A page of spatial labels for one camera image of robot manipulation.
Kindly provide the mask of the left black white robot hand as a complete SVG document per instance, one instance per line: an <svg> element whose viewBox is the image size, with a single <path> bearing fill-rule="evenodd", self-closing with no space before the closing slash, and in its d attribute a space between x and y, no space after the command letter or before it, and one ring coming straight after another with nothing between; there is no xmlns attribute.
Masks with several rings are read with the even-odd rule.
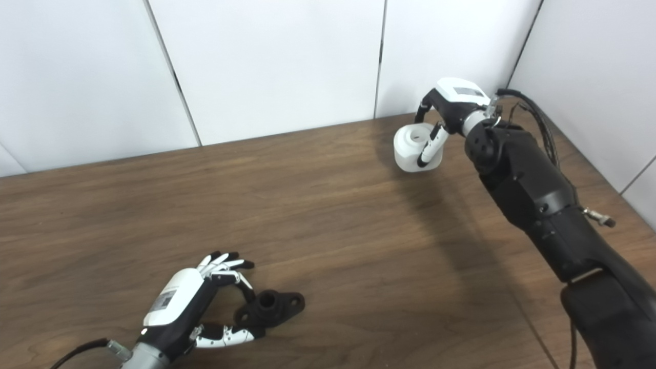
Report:
<svg viewBox="0 0 656 369"><path fill-rule="evenodd" d="M194 348L216 349L241 345L265 337L265 329L201 322L218 290L236 286L246 302L255 301L255 290L240 272L255 264L237 252L216 251L195 267L174 274L155 299L145 319L138 343L152 346L169 362Z"/></svg>

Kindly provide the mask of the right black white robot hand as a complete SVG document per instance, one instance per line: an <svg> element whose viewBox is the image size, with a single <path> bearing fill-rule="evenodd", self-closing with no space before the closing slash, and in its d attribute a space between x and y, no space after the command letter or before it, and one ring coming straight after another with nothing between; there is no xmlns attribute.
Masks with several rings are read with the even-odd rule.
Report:
<svg viewBox="0 0 656 369"><path fill-rule="evenodd" d="M426 170L449 135L466 137L475 126L494 117L497 101L497 97L490 98L474 82L456 77L439 79L420 101L414 117L414 123L423 123L432 108L441 116L441 123L433 127L417 157L417 166Z"/></svg>

